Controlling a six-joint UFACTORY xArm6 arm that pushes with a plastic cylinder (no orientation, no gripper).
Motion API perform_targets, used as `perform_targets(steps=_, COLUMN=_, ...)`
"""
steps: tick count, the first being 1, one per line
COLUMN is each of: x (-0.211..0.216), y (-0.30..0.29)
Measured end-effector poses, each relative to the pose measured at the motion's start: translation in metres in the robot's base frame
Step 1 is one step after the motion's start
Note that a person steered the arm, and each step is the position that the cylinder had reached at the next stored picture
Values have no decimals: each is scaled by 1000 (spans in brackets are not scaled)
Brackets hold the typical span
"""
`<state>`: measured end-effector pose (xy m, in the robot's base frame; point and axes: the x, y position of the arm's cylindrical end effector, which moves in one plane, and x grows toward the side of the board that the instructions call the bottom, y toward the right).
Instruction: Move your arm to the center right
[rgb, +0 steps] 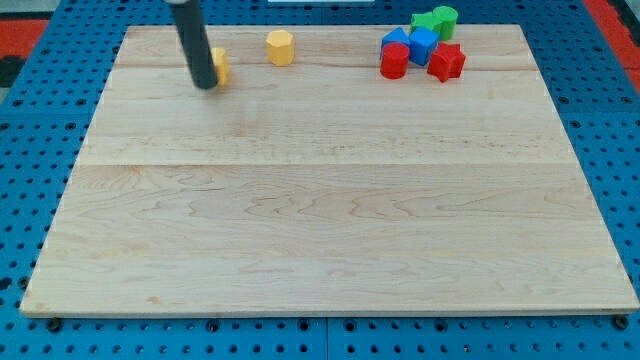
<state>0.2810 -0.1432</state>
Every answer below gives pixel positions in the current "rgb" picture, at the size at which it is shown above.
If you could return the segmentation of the black cylindrical robot arm stick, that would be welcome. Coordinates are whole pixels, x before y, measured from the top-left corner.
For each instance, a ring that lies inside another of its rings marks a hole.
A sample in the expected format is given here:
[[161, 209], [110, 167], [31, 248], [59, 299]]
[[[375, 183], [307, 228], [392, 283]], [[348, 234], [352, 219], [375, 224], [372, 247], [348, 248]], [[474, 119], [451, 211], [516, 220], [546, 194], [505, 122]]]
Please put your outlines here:
[[212, 89], [218, 84], [199, 0], [166, 0], [173, 16], [194, 85]]

